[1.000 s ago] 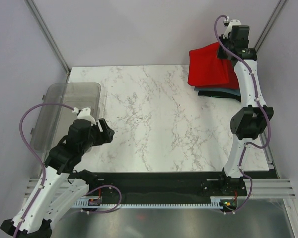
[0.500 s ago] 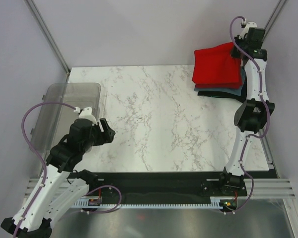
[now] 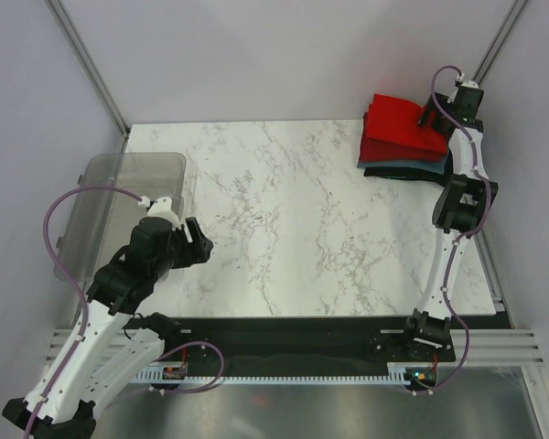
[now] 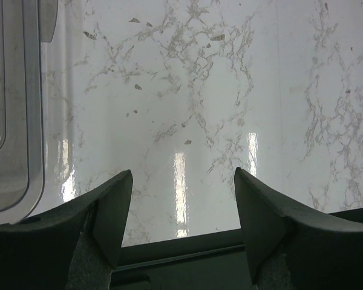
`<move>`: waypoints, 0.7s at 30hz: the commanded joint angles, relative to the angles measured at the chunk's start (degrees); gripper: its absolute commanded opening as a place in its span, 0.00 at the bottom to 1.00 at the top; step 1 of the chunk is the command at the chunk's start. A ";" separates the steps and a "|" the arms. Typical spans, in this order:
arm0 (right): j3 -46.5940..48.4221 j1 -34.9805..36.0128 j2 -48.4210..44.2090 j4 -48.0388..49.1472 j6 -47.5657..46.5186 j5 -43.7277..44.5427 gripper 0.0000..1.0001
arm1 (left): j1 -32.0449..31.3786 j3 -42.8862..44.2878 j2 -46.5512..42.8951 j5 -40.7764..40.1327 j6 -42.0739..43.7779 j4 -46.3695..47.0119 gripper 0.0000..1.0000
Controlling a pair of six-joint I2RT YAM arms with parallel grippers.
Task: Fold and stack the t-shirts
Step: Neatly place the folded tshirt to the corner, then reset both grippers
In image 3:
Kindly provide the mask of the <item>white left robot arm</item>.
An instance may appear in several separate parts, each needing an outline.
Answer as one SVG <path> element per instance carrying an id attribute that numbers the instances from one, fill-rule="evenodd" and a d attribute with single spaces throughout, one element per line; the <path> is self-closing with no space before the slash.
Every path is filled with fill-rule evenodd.
<path id="1" fill-rule="evenodd" d="M 154 313 L 108 362 L 102 354 L 169 271 L 209 261 L 213 242 L 198 220 L 183 224 L 164 214 L 146 216 L 130 241 L 94 275 L 81 315 L 47 374 L 26 396 L 10 399 L 3 417 L 26 438 L 89 438 L 101 413 L 148 364 L 174 359 L 182 349 L 178 325 Z"/>

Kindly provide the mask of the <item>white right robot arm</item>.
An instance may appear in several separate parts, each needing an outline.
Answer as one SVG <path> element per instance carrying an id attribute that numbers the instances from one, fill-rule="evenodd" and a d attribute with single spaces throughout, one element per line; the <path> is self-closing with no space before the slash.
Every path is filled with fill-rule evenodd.
<path id="1" fill-rule="evenodd" d="M 431 106 L 448 123 L 447 144 L 453 173 L 432 214 L 436 227 L 436 252 L 420 301 L 406 321 L 401 349 L 414 360 L 433 360 L 451 349 L 453 320 L 462 323 L 451 299 L 468 245 L 484 226 L 498 192 L 483 164 L 483 123 L 477 118 L 481 98 L 446 97 L 437 94 Z"/>

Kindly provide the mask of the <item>bright red t-shirt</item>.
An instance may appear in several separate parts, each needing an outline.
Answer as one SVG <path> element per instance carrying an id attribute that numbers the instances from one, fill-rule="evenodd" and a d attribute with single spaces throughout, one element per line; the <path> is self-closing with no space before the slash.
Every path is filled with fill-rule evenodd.
<path id="1" fill-rule="evenodd" d="M 444 136 L 418 124 L 423 109 L 415 102 L 375 94 L 363 117 L 361 160 L 437 162 L 444 158 Z"/>

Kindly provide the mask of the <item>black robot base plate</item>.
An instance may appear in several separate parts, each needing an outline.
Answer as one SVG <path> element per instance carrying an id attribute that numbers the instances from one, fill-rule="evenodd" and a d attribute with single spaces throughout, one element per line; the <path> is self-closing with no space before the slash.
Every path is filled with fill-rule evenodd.
<path id="1" fill-rule="evenodd" d="M 195 375 L 377 374 L 391 363 L 430 366 L 456 359 L 409 359 L 403 317 L 180 318 L 169 345 L 185 345 Z"/>

